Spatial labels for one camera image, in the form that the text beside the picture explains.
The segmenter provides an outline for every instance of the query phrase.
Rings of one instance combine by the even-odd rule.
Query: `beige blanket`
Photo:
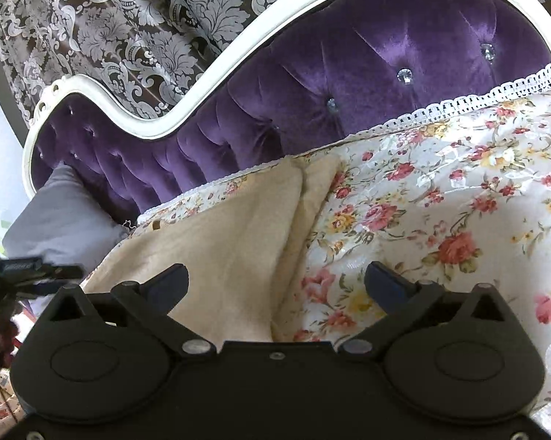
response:
[[[172,319],[216,344],[271,342],[272,316],[294,276],[304,241],[339,158],[287,158],[253,174],[236,196],[205,212],[129,239],[92,274],[87,293],[143,283],[174,263],[189,272]]]

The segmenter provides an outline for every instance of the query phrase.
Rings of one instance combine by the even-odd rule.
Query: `purple velvet upholstery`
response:
[[[492,64],[482,43],[495,48]],[[64,161],[116,220],[135,220],[205,182],[486,93],[550,60],[502,0],[335,0],[280,32],[163,139],[127,135],[88,99],[68,96],[40,132],[32,179],[41,187]],[[412,84],[396,77],[402,68]]]

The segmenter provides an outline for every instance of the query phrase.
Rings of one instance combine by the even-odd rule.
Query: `damask patterned curtain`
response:
[[[274,1],[0,0],[0,58],[26,121],[64,74],[92,76],[154,118]]]

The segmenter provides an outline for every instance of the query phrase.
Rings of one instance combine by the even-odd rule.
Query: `pink rose print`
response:
[[[504,197],[510,197],[514,194],[515,191],[516,188],[514,187],[514,185],[506,185],[502,189],[499,189],[499,193],[502,194]]]
[[[343,183],[345,182],[345,173],[344,172],[337,172],[335,174],[335,177],[332,179],[332,183],[330,184],[330,190],[334,191],[338,189]]]
[[[475,152],[471,155],[471,161],[477,162],[480,161],[483,157],[483,153],[487,152],[489,150],[489,147],[486,145],[476,145],[475,146]]]
[[[447,236],[439,245],[439,261],[443,264],[459,264],[472,258],[476,249],[470,232]]]
[[[536,303],[536,319],[543,325],[551,323],[551,297],[540,294],[534,298]]]
[[[491,182],[482,182],[482,183],[481,183],[481,188],[483,188],[483,190],[487,190],[488,188],[491,187],[491,184],[492,184],[492,183],[496,183],[496,184],[497,184],[498,182],[499,182],[499,177],[493,177],[493,178],[491,179]]]
[[[392,221],[392,217],[396,211],[397,207],[389,203],[375,205],[365,215],[363,226],[367,227],[371,232],[383,230]]]
[[[189,208],[189,209],[186,210],[186,216],[195,215],[195,214],[197,214],[199,211],[200,211],[200,207],[199,207],[199,206],[194,206],[194,207]]]
[[[307,342],[308,340],[310,340],[311,336],[312,336],[312,332],[310,332],[306,329],[301,329],[300,331],[297,331],[294,334],[294,337],[292,338],[292,341],[294,341],[294,342]]]
[[[461,169],[457,169],[452,171],[452,173],[448,176],[451,180],[461,180],[465,176],[465,172],[463,172]]]
[[[326,325],[330,327],[348,328],[353,327],[356,324],[357,323],[351,319],[351,316],[339,310],[332,313],[326,320]]]
[[[430,235],[428,237],[428,239],[426,240],[426,246],[428,248],[432,248],[434,245],[436,245],[436,243],[438,243],[438,238],[436,238],[435,235]]]
[[[416,144],[416,143],[422,142],[423,140],[424,140],[424,132],[417,131],[414,134],[414,137],[412,137],[412,139],[410,140],[410,143],[411,144]]]
[[[496,108],[495,113],[500,117],[508,117],[508,116],[516,115],[516,111],[512,111],[511,109],[505,109],[503,107]]]
[[[336,276],[326,268],[322,268],[314,277],[305,276],[301,286],[308,299],[316,303],[326,304],[330,285],[335,282]]]
[[[493,198],[477,197],[473,200],[471,208],[483,213],[493,213],[497,210],[497,202]]]
[[[414,171],[414,166],[410,162],[398,164],[397,169],[386,175],[388,180],[402,180]]]
[[[8,410],[5,407],[1,407],[0,408],[0,420],[5,418],[5,417],[8,417],[8,416],[9,416]]]
[[[229,182],[227,188],[225,189],[225,195],[231,195],[238,190],[239,186],[237,182]]]
[[[547,187],[551,187],[551,175],[547,175],[542,179],[542,185],[546,185]]]
[[[345,198],[351,193],[351,187],[341,187],[336,191],[336,198]]]
[[[439,204],[440,202],[442,202],[444,200],[444,197],[443,195],[440,193],[440,190],[439,189],[435,189],[433,190],[432,192],[430,192],[427,196],[427,202],[424,204],[424,206],[426,208],[428,208],[430,205],[432,204]]]

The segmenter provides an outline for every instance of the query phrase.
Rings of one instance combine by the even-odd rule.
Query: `pillow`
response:
[[[9,257],[42,256],[47,263],[93,271],[128,236],[101,209],[73,168],[60,164],[3,238]],[[50,297],[31,302],[39,316]]]

